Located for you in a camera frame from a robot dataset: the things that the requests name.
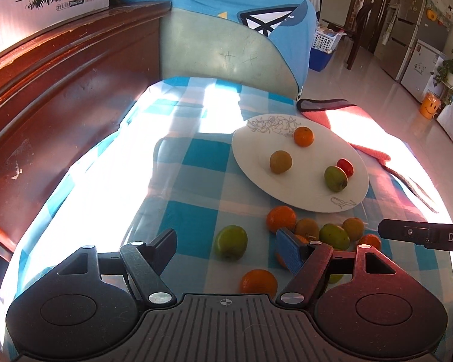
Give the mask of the blue checkered tablecloth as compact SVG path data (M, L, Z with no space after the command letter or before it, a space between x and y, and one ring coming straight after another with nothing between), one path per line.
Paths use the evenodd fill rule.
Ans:
M453 270L447 252L387 240L384 219L449 224L372 156L363 201L342 212L290 206L241 171L233 133L263 114L303 117L296 103L207 78L147 88L119 125L73 165L13 255L0 293L0 346L14 361L448 361ZM292 208L319 229L360 218L381 251L335 250L326 285L308 306L281 306L293 275L277 261L268 212ZM248 246L226 260L214 240L242 227ZM120 256L167 229L177 251L160 278L173 306L146 306ZM271 272L276 296L241 293L242 277Z

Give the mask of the orange smiley bucket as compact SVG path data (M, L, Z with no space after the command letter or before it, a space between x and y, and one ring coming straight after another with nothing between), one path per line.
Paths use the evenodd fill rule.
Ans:
M432 92L427 92L423 101L421 102L419 112L422 117L428 120L432 120L439 110L442 102Z

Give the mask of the blue green cushioned chair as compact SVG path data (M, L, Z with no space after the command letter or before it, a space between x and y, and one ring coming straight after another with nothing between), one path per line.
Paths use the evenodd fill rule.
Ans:
M168 2L159 24L162 78L218 78L294 99L304 88L316 33L309 0Z

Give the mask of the brown kiwi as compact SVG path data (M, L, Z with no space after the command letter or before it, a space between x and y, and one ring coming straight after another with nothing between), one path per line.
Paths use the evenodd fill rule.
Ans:
M342 228L352 242L360 240L364 234L364 223L360 218L346 219L342 224Z
M298 220L294 228L294 233L301 235L306 240L318 240L319 232L319 226L312 218L302 218Z
M270 159L270 170L275 174L282 174L291 169L293 160L286 151L275 151Z

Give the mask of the wooden headboard furniture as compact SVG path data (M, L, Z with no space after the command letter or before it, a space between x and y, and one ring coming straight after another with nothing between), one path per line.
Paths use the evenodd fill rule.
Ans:
M69 167L115 132L160 81L167 2L109 8L57 26L0 58L0 257Z

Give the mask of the green round fruit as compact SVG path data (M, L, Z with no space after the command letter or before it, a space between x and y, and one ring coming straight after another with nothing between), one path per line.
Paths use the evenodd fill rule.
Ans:
M236 261L243 257L248 246L248 234L235 225L220 230L214 240L214 252L222 259Z

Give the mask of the small white fridge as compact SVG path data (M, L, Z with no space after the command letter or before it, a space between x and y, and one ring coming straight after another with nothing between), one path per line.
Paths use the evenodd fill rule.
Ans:
M440 97L444 84L435 84L437 69L446 55L429 44L417 40L407 69L401 80L403 87L421 103L427 92Z

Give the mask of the white laundry basket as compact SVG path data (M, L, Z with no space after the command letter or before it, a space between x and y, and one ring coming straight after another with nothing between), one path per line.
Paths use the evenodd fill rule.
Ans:
M339 41L346 35L344 30L335 31L324 26L316 28L313 49L326 54L333 53Z

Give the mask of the orange tangerine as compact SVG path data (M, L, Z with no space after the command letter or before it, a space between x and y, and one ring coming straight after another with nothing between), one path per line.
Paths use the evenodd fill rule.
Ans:
M254 269L247 272L239 283L241 293L263 293L270 296L270 298L276 296L277 288L276 277L271 272L263 269Z
M292 231L296 224L296 213L288 206L277 206L268 212L266 217L266 226L273 234L276 234L276 232L282 228Z
M315 135L310 128L302 126L295 129L293 138L296 145L305 148L313 144Z
M365 234L363 235L358 244L367 244L381 251L381 239L376 234Z

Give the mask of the silver refrigerator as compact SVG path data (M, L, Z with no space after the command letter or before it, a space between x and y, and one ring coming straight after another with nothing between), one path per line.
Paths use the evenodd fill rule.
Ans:
M453 0L400 0L381 68L395 81L403 77L416 42L442 50L453 28Z

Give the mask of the brown kiwi back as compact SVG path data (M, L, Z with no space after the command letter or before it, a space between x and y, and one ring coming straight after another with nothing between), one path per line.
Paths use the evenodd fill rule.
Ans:
M298 220L294 228L294 233L301 235L306 240L318 240L319 232L319 226L312 218L302 218Z

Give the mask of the red tomato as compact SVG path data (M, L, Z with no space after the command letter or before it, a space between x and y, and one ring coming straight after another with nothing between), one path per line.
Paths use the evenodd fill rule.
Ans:
M353 167L353 164L347 159L339 159L336 166L341 168L345 172L347 178L351 178L351 176L353 176L355 169Z
M299 234L296 234L294 237L296 237L297 240L299 240L300 243L302 244L307 244L309 242L308 239L306 239L305 237L303 237L302 235L299 235ZM278 261L278 263L283 267L283 268L287 268L287 266L285 265L285 262L283 261L283 259L281 258L280 254L278 252L275 253L275 256L276 256L276 259Z

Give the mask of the dark wooden chair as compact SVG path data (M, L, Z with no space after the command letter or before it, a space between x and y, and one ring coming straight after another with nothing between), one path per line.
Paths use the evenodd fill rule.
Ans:
M352 33L353 45L351 47L349 57L347 59L348 70L351 70L353 68L354 61L358 55L358 50L361 45L361 38L367 26L370 12L373 7L374 3L369 2L368 4L365 4L356 15L356 29Z

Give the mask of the white decorated plate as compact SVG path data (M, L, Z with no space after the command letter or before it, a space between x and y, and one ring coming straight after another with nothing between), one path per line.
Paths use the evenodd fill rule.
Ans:
M294 143L298 127L310 128L315 140L309 147ZM257 187L290 206L311 212L347 211L364 200L369 175L359 153L328 128L288 114L255 116L233 133L231 148L239 168ZM290 170L275 174L269 159L275 151L286 151L293 164ZM345 158L353 164L353 176L341 192L329 190L324 171Z

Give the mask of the green jujube back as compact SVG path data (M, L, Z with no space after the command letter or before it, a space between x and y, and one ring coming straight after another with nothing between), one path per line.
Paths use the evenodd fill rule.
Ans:
M340 226L327 223L319 231L319 240L335 250L347 251L351 241L347 232Z

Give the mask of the green jujube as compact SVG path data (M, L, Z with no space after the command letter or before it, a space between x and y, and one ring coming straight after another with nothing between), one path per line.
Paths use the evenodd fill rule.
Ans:
M327 223L319 231L319 240L335 250L347 251L351 241L347 232L340 226Z
M344 277L343 274L333 274L333 275L330 275L330 278L329 278L329 280L328 280L328 284L336 284L336 283L338 283L343 277Z
M348 185L348 177L340 167L329 166L324 171L324 182L329 190L341 192Z

